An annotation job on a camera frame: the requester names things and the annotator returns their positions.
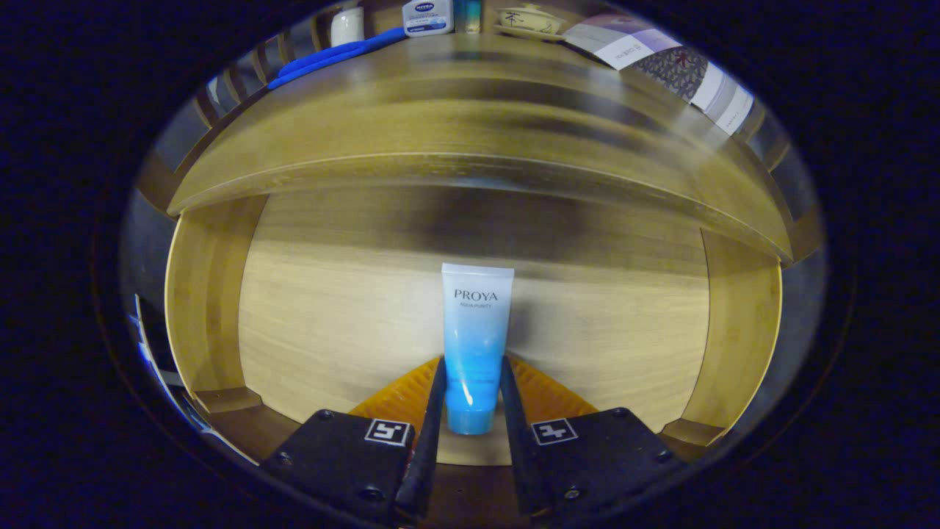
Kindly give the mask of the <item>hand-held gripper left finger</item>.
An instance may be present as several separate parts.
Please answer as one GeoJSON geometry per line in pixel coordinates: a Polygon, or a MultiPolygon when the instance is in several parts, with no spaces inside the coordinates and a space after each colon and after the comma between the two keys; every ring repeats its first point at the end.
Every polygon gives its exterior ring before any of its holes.
{"type": "Polygon", "coordinates": [[[433,359],[399,380],[413,387],[406,411],[395,389],[379,394],[383,411],[320,409],[299,426],[261,469],[291,492],[323,503],[367,526],[412,526],[432,496],[447,377],[433,359]]]}

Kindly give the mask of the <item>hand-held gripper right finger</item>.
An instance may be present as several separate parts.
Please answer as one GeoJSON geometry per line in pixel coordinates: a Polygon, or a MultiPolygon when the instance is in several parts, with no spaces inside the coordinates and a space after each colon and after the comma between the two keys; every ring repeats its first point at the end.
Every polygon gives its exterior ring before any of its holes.
{"type": "Polygon", "coordinates": [[[501,394],[520,512],[531,519],[612,519],[668,487],[686,464],[623,406],[533,421],[510,357],[501,394]]]}

